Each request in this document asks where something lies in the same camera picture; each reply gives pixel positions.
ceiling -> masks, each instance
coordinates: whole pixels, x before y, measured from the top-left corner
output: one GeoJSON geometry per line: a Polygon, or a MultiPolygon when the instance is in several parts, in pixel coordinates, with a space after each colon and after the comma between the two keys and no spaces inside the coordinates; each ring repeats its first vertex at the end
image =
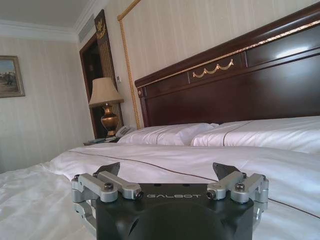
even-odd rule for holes
{"type": "Polygon", "coordinates": [[[0,20],[73,28],[92,0],[0,0],[0,20]]]}

picture frame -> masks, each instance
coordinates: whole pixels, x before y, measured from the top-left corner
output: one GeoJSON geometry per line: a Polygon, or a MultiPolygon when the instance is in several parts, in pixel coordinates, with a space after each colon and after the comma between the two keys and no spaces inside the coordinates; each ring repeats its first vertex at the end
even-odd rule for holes
{"type": "Polygon", "coordinates": [[[25,96],[18,56],[0,55],[0,98],[25,96]]]}

air vent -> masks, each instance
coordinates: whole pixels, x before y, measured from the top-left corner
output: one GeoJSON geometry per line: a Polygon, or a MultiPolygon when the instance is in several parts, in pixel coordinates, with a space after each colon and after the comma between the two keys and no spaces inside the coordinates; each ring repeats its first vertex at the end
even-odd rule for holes
{"type": "Polygon", "coordinates": [[[94,25],[95,25],[95,17],[92,14],[78,35],[80,43],[83,41],[83,39],[85,39],[85,37],[87,36],[87,34],[90,32],[90,30],[94,25]]]}

bed sheet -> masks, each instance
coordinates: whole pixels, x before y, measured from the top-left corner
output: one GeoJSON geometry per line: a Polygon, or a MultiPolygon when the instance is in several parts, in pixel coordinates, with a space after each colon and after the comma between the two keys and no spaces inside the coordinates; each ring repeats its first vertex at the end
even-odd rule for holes
{"type": "Polygon", "coordinates": [[[269,201],[253,239],[316,240],[319,161],[317,155],[263,147],[79,147],[50,162],[0,174],[0,239],[93,239],[73,211],[69,180],[75,174],[92,174],[101,165],[120,162],[119,177],[131,182],[210,183],[217,180],[212,163],[218,162],[248,175],[265,174],[270,181],[269,197],[275,201],[269,201]]]}

white bedding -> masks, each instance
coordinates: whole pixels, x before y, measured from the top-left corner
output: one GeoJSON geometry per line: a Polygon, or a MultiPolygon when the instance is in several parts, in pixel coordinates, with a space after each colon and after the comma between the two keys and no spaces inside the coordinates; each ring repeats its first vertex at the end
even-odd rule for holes
{"type": "MultiPolygon", "coordinates": [[[[121,178],[138,183],[209,183],[200,177],[217,180],[213,162],[234,165],[248,175],[265,174],[271,199],[320,216],[318,155],[263,147],[102,143],[72,149],[45,164],[0,174],[0,239],[93,240],[73,211],[69,180],[115,162],[121,162],[121,178]]],[[[270,200],[253,239],[317,240],[319,229],[319,218],[270,200]]]]}
{"type": "Polygon", "coordinates": [[[118,143],[190,146],[192,139],[218,126],[215,123],[188,123],[150,126],[135,130],[120,138],[118,143]]]}
{"type": "Polygon", "coordinates": [[[191,145],[266,147],[320,154],[320,116],[224,123],[198,134],[191,145]]]}

